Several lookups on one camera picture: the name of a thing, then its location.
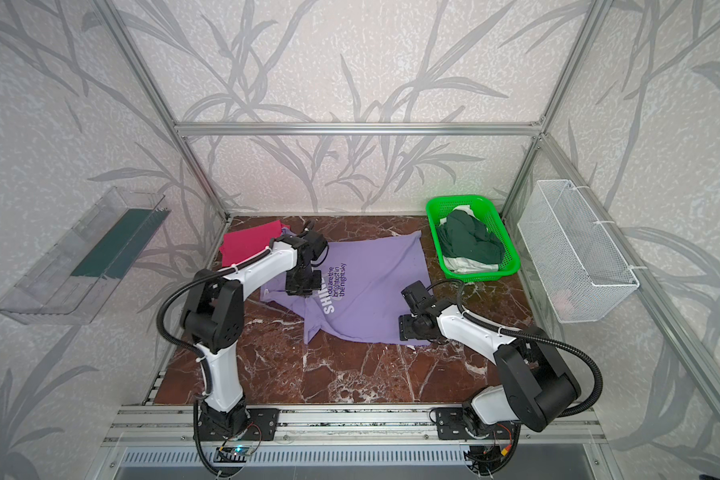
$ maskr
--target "green plastic basket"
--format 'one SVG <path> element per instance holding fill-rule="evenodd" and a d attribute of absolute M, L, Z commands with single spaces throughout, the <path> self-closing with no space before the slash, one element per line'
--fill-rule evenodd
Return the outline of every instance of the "green plastic basket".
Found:
<path fill-rule="evenodd" d="M 501 239 L 504 244 L 504 258 L 499 264 L 498 272 L 486 272 L 484 274 L 454 274 L 443 263 L 443 252 L 440 248 L 440 239 L 435 227 L 440 225 L 440 219 L 445 218 L 453 209 L 459 205 L 469 205 L 474 212 L 474 216 L 483 222 L 489 232 L 493 232 Z M 502 276 L 516 274 L 520 268 L 520 256 L 514 249 L 507 229 L 501 223 L 501 218 L 496 211 L 496 207 L 488 198 L 480 195 L 454 195 L 450 197 L 435 197 L 427 202 L 427 218 L 429 218 L 429 228 L 432 229 L 432 237 L 434 238 L 434 248 L 438 252 L 438 261 L 440 268 L 448 278 L 458 278 L 464 282 L 485 282 L 489 280 L 499 280 Z"/>

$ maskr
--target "leaf pattern wallpaper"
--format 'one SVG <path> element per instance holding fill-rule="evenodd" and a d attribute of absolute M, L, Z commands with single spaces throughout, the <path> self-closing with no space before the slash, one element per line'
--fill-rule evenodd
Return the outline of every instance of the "leaf pattern wallpaper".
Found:
<path fill-rule="evenodd" d="M 0 295 L 113 185 L 163 193 L 172 211 L 91 324 L 0 315 L 0 480 L 85 475 L 166 351 L 156 303 L 203 267 L 224 225 L 90 11 L 0 0 Z"/>
<path fill-rule="evenodd" d="M 451 122 L 538 120 L 590 1 L 116 4 L 179 120 Z M 465 192 L 501 204 L 528 143 L 192 139 L 231 212 L 270 214 L 421 213 Z"/>
<path fill-rule="evenodd" d="M 720 2 L 615 2 L 552 134 L 720 365 Z M 524 193 L 546 178 L 542 157 Z M 634 295 L 549 328 L 609 379 L 596 411 L 625 478 L 720 478 L 720 423 Z"/>

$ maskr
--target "pink folded shirt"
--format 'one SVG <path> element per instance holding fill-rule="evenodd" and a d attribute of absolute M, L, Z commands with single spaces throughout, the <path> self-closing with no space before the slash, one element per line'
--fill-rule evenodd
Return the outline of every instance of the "pink folded shirt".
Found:
<path fill-rule="evenodd" d="M 237 232 L 229 232 L 224 235 L 224 241 L 219 247 L 221 252 L 221 266 L 230 266 L 238 264 L 258 254 L 269 245 L 272 238 L 282 235 L 284 225 L 280 220 L 269 222 L 268 224 L 238 230 Z"/>

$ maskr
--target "marble tile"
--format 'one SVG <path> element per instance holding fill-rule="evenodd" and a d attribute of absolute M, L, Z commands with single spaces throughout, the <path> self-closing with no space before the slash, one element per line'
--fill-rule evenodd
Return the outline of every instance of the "marble tile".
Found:
<path fill-rule="evenodd" d="M 300 231 L 311 217 L 281 219 Z M 258 226 L 274 217 L 237 217 L 230 230 Z M 369 240 L 422 231 L 422 248 L 432 281 L 444 278 L 425 216 L 318 216 L 317 228 L 329 241 Z M 438 296 L 454 296 L 452 285 L 436 286 Z M 531 324 L 530 308 L 517 276 L 468 286 L 464 304 L 507 326 Z M 462 402 L 484 386 L 498 385 L 496 367 L 458 342 L 408 346 L 356 343 L 319 332 L 305 345 L 303 320 L 280 305 L 245 304 L 246 327 L 238 341 L 240 383 L 249 404 L 353 402 Z M 168 366 L 155 403 L 184 405 L 202 390 L 192 355 L 178 351 Z"/>

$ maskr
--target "metal mesh organizer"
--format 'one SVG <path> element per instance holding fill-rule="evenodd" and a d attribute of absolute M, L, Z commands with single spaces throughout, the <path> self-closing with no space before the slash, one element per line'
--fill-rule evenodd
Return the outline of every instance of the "metal mesh organizer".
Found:
<path fill-rule="evenodd" d="M 562 323 L 600 320 L 640 286 L 570 180 L 539 180 L 518 222 Z"/>

